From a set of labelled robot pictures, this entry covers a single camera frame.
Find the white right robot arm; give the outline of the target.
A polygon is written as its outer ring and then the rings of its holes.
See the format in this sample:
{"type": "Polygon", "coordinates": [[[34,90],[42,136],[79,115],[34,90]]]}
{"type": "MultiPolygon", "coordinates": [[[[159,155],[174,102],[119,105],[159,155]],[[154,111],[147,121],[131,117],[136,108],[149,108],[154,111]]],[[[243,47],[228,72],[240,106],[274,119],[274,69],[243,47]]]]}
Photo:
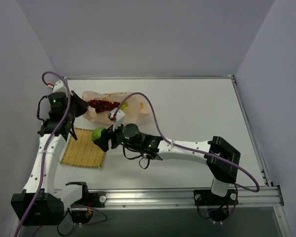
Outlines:
{"type": "Polygon", "coordinates": [[[229,186],[236,182],[241,154],[219,136],[204,142],[167,142],[161,136],[141,132],[137,125],[130,123],[119,128],[97,128],[91,140],[103,152],[122,146],[124,151],[138,153],[137,158],[148,161],[178,159],[206,165],[214,177],[211,193],[215,197],[225,197],[229,186]]]}

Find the translucent banana-print plastic bag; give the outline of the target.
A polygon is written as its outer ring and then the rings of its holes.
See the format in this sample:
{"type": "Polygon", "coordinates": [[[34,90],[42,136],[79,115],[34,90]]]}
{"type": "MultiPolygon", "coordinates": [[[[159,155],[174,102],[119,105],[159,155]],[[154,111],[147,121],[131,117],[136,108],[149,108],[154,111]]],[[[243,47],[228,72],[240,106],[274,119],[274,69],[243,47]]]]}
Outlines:
{"type": "MultiPolygon", "coordinates": [[[[130,92],[114,92],[114,93],[97,93],[95,91],[85,91],[82,94],[82,99],[88,102],[91,99],[108,99],[109,101],[122,102],[130,92]]],[[[151,114],[151,109],[147,101],[140,95],[133,95],[126,100],[121,106],[121,110],[125,113],[125,123],[137,123],[145,119],[151,114]]],[[[93,108],[88,107],[88,111],[83,117],[91,122],[111,124],[108,118],[109,111],[96,113],[93,108]]]]}

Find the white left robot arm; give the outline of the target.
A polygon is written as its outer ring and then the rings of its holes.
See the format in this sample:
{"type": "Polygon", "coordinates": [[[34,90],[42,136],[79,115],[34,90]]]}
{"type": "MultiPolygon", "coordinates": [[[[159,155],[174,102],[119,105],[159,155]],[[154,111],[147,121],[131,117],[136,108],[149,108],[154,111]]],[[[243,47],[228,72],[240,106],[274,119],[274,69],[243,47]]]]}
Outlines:
{"type": "Polygon", "coordinates": [[[88,197],[85,182],[68,182],[58,193],[54,181],[60,156],[68,138],[77,139],[75,118],[86,113],[88,103],[75,92],[53,92],[47,96],[49,118],[41,124],[39,148],[30,177],[19,194],[13,194],[11,205],[21,226],[59,225],[72,205],[88,197]]]}

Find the green fake cabbage ball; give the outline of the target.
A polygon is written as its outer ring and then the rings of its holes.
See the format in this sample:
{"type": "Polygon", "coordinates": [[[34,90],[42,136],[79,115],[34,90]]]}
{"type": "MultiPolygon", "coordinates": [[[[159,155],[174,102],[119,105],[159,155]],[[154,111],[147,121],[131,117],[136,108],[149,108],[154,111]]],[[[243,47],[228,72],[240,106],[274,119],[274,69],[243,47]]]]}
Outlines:
{"type": "Polygon", "coordinates": [[[102,140],[102,132],[106,129],[104,127],[97,127],[94,129],[91,133],[91,140],[94,141],[100,141],[102,140]]]}

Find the red fake grape bunch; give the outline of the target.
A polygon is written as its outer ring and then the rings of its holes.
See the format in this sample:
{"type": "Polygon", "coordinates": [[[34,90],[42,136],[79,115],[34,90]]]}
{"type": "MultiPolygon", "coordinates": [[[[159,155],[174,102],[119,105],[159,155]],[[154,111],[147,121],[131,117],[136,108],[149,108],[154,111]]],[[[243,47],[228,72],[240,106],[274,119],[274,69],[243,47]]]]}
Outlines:
{"type": "Polygon", "coordinates": [[[102,113],[117,108],[120,105],[120,102],[111,102],[108,99],[91,99],[88,101],[88,104],[96,113],[102,113]]]}

